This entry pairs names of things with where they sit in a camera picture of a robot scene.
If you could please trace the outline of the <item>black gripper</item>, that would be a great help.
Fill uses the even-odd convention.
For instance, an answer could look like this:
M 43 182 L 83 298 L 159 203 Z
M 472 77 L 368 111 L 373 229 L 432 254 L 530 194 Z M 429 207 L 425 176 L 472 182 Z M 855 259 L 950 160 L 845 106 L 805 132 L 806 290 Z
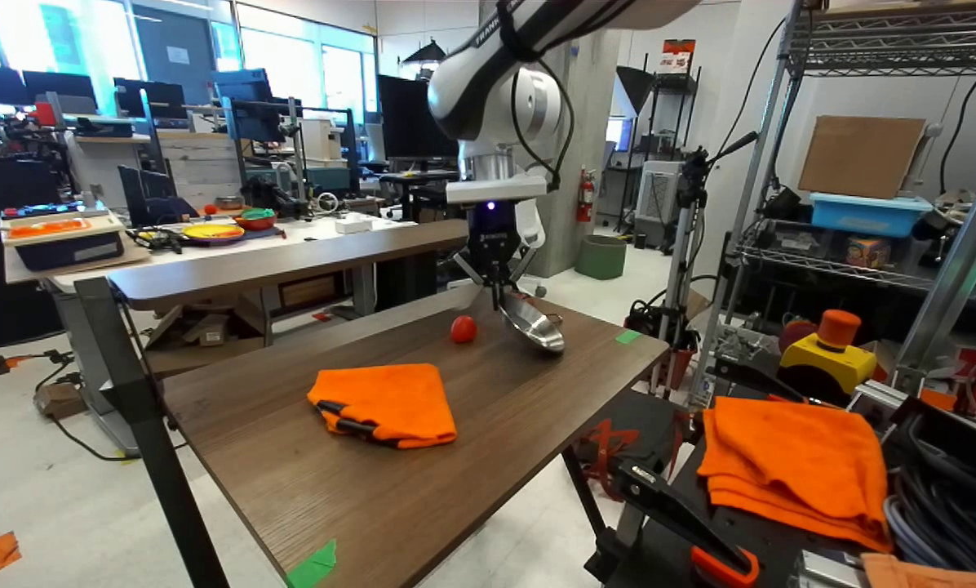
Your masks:
M 547 223 L 535 204 L 547 192 L 547 174 L 457 179 L 449 186 L 449 203 L 466 207 L 472 266 L 483 285 L 509 285 L 518 275 L 513 254 L 531 259 L 547 246 Z

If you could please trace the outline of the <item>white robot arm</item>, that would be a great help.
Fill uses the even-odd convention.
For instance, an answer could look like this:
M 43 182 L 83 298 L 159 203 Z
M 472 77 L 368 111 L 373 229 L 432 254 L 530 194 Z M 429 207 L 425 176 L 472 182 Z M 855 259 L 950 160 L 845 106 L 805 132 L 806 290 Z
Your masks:
M 600 28 L 656 28 L 699 0 L 493 0 L 486 22 L 429 82 L 434 123 L 461 142 L 449 200 L 472 207 L 466 270 L 516 282 L 518 247 L 541 247 L 535 200 L 562 182 L 576 104 L 547 55 Z

